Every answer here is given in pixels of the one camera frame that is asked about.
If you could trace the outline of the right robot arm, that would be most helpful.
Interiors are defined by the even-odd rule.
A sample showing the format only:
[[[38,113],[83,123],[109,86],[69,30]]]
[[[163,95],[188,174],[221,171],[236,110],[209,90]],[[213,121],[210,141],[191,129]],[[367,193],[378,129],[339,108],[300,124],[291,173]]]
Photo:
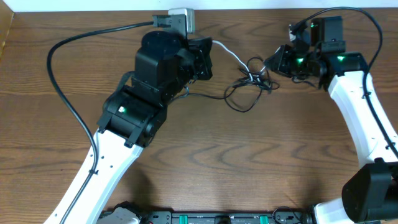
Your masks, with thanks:
[[[397,218],[397,133],[374,91],[369,64],[347,52],[343,20],[309,17],[289,28],[290,44],[264,64],[289,78],[317,77],[335,101],[353,139],[359,171],[341,196],[315,205],[312,223],[372,223]]]

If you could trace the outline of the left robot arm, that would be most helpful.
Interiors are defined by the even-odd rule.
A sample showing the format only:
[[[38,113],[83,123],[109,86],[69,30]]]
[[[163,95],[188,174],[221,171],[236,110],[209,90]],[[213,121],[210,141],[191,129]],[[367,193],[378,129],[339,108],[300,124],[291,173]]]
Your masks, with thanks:
[[[96,223],[121,177],[153,140],[167,107],[191,80],[212,76],[210,37],[153,31],[141,40],[135,69],[104,102],[90,150],[47,223]]]

